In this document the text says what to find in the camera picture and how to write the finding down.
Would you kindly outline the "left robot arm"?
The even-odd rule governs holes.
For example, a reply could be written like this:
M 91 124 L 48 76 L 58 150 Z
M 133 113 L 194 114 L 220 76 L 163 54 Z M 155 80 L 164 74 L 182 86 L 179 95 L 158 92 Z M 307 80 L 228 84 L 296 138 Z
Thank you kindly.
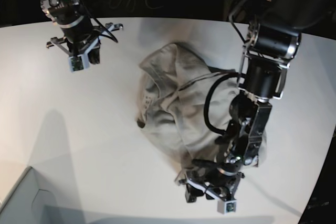
M 229 15 L 233 17 L 249 0 L 241 0 Z M 204 121 L 217 134 L 218 152 L 212 161 L 194 159 L 179 184 L 185 186 L 188 203 L 198 197 L 217 199 L 233 211 L 244 167 L 256 166 L 265 127 L 272 106 L 280 99 L 290 62 L 297 55 L 302 32 L 328 12 L 333 0 L 271 0 L 270 7 L 256 17 L 243 38 L 243 55 L 237 72 L 228 73 L 211 86 L 204 104 Z M 209 105 L 216 88 L 235 78 L 239 94 L 229 107 L 227 129 L 216 128 L 209 120 Z

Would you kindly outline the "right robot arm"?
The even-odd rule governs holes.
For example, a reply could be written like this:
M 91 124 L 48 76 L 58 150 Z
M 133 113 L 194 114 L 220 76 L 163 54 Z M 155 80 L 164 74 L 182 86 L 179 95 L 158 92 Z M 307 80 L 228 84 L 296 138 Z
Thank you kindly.
M 99 64 L 101 39 L 117 42 L 112 32 L 123 29 L 122 24 L 93 25 L 80 0 L 41 0 L 41 9 L 63 32 L 62 37 L 51 38 L 46 47 L 63 51 L 72 72 Z

